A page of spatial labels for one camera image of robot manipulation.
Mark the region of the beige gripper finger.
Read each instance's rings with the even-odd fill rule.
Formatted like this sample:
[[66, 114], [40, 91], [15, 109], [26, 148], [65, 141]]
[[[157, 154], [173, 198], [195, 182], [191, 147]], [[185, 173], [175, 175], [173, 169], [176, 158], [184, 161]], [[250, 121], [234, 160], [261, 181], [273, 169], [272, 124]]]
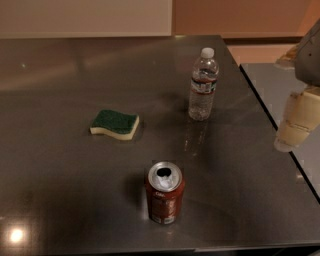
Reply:
[[293, 92], [288, 97], [274, 147], [280, 152], [290, 152], [319, 125], [320, 87], [308, 85], [302, 92]]
[[297, 51], [297, 45], [291, 47], [285, 54], [276, 60], [275, 65], [282, 69], [293, 69], [295, 66], [294, 62], [297, 56]]

